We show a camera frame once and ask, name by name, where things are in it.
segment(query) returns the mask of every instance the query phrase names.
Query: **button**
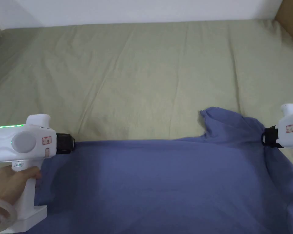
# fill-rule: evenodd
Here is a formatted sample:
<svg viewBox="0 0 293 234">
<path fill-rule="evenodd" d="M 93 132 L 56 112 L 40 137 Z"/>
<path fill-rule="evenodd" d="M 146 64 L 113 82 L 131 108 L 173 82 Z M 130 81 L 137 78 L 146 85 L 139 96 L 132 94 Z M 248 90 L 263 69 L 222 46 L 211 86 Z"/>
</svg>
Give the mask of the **button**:
<svg viewBox="0 0 293 234">
<path fill-rule="evenodd" d="M 25 154 L 34 149 L 36 146 L 36 138 L 31 132 L 19 132 L 12 138 L 11 144 L 16 152 Z"/>
<path fill-rule="evenodd" d="M 23 163 L 16 163 L 14 164 L 14 167 L 22 167 L 23 166 Z"/>
</svg>

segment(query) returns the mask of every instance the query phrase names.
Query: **blue cloth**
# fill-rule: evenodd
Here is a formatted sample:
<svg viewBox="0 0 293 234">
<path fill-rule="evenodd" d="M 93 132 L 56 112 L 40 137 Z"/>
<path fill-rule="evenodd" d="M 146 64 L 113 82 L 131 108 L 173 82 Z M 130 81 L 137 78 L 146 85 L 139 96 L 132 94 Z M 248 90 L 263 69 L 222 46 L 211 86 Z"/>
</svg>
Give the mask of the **blue cloth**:
<svg viewBox="0 0 293 234">
<path fill-rule="evenodd" d="M 28 233 L 293 233 L 293 165 L 263 125 L 221 108 L 180 140 L 99 141 L 44 161 Z"/>
</svg>

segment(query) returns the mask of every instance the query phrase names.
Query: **mattress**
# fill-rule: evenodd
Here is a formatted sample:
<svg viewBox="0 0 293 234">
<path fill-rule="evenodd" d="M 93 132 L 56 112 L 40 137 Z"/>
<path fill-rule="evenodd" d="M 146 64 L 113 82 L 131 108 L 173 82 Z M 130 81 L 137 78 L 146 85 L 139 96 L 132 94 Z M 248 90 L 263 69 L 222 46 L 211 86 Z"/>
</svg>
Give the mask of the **mattress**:
<svg viewBox="0 0 293 234">
<path fill-rule="evenodd" d="M 77 141 L 177 139 L 204 132 L 207 107 L 270 127 L 284 103 L 293 103 L 293 40 L 271 20 L 0 33 L 0 126 L 46 113 Z"/>
</svg>

